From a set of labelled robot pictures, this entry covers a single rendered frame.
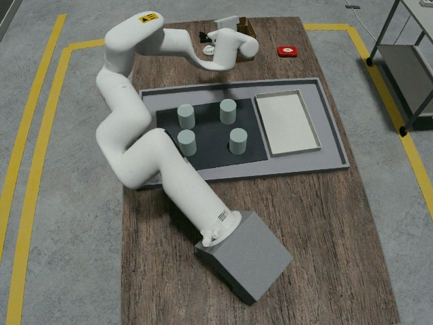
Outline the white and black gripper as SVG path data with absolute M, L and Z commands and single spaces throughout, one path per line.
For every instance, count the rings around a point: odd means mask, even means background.
M 200 32 L 200 34 L 199 34 L 200 43 L 208 43 L 210 46 L 214 47 L 215 41 L 216 41 L 216 35 L 217 35 L 216 33 L 217 33 L 217 31 L 210 32 L 208 34 Z M 208 37 L 208 38 L 206 39 L 206 37 Z

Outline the red tin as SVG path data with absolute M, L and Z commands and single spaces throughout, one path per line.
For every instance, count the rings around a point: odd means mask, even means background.
M 279 57 L 295 58 L 298 55 L 296 47 L 283 47 L 283 46 L 279 46 L 277 48 L 277 52 L 278 52 L 278 56 Z

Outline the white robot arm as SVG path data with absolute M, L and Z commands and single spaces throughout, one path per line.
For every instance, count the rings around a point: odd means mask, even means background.
M 242 215 L 227 208 L 167 130 L 152 129 L 129 148 L 149 128 L 152 117 L 126 78 L 133 69 L 135 51 L 143 56 L 181 56 L 199 69 L 229 72 L 237 55 L 250 59 L 258 53 L 257 40 L 237 32 L 239 23 L 239 16 L 214 21 L 219 29 L 214 56 L 206 62 L 196 56 L 186 30 L 164 28 L 159 13 L 141 12 L 106 33 L 104 65 L 95 80 L 111 111 L 97 128 L 96 141 L 115 176 L 126 188 L 136 190 L 161 173 L 166 195 L 204 236 L 205 247 L 226 239 Z

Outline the brown cardboard box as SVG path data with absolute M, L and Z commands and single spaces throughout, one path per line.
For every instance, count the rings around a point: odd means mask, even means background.
M 251 36 L 251 37 L 253 37 L 253 38 L 256 39 L 256 33 L 254 31 L 254 28 L 253 28 L 250 20 L 248 19 L 248 25 L 246 25 L 246 19 L 243 18 L 243 17 L 239 17 L 239 21 L 240 21 L 240 23 L 236 24 L 237 25 L 237 29 L 239 30 L 239 33 Z M 245 58 L 240 57 L 240 56 L 237 55 L 235 63 L 238 63 L 238 62 L 248 62 L 248 61 L 253 61 L 253 60 L 254 60 L 254 57 L 250 58 L 250 59 L 245 59 Z

